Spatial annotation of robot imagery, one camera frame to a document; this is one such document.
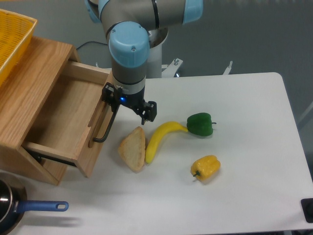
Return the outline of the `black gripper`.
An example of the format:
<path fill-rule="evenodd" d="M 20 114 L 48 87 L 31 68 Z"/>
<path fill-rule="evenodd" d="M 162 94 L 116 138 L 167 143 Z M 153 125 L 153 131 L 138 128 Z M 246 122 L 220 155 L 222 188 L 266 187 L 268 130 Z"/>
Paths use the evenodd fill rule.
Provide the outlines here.
<path fill-rule="evenodd" d="M 139 92 L 128 94 L 124 87 L 116 88 L 113 84 L 107 82 L 102 89 L 101 99 L 111 106 L 111 110 L 116 112 L 120 105 L 133 110 L 141 117 L 141 124 L 153 122 L 157 116 L 157 103 L 154 101 L 145 102 L 145 87 Z"/>

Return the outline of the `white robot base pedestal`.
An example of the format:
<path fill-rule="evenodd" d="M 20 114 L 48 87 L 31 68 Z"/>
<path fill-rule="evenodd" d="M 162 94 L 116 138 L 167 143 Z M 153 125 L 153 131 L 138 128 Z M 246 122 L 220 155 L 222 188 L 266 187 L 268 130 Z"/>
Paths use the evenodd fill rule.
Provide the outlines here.
<path fill-rule="evenodd" d="M 162 77 L 162 44 L 167 38 L 167 29 L 147 30 L 131 21 L 103 29 L 115 80 L 133 85 L 144 78 Z"/>

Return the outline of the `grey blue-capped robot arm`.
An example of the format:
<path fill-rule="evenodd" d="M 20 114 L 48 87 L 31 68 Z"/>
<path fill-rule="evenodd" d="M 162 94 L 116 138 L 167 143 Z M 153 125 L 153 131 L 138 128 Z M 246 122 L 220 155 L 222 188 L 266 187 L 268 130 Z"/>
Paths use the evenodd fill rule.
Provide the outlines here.
<path fill-rule="evenodd" d="M 101 23 L 112 60 L 113 83 L 103 100 L 113 108 L 123 105 L 154 121 L 155 102 L 145 102 L 144 90 L 150 53 L 149 32 L 198 20 L 202 0 L 87 0 L 89 16 Z"/>

